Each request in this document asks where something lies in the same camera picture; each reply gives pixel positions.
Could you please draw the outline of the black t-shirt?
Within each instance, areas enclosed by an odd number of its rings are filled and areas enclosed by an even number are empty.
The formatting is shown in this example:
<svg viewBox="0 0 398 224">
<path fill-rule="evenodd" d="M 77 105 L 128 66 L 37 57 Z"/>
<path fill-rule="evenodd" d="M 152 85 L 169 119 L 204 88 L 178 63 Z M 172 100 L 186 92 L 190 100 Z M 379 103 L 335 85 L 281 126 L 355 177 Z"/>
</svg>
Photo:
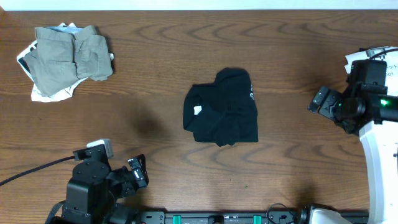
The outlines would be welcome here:
<svg viewBox="0 0 398 224">
<path fill-rule="evenodd" d="M 194 84 L 184 99 L 183 128 L 196 142 L 219 147 L 257 142 L 257 107 L 249 73 L 224 68 L 212 83 Z"/>
</svg>

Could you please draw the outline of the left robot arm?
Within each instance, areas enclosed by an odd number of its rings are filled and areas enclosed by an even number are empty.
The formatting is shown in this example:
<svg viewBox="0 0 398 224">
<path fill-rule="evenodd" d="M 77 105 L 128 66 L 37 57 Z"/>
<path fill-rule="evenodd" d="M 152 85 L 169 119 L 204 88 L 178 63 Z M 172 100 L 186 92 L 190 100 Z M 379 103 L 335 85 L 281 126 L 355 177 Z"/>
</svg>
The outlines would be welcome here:
<svg viewBox="0 0 398 224">
<path fill-rule="evenodd" d="M 104 144 L 73 152 L 81 161 L 68 181 L 66 199 L 51 209 L 46 224 L 54 223 L 139 223 L 139 212 L 117 203 L 118 199 L 133 196 L 147 187 L 145 155 L 139 154 L 123 166 L 112 169 Z"/>
</svg>

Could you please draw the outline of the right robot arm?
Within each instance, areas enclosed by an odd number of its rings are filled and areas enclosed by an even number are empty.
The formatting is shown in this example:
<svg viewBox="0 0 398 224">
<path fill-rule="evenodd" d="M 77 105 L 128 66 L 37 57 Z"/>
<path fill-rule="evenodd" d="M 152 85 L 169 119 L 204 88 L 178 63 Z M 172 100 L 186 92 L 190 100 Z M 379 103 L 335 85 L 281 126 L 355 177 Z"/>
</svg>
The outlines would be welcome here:
<svg viewBox="0 0 398 224">
<path fill-rule="evenodd" d="M 385 87 L 340 93 L 323 86 L 308 110 L 359 137 L 368 173 L 368 223 L 397 223 L 397 97 Z"/>
</svg>

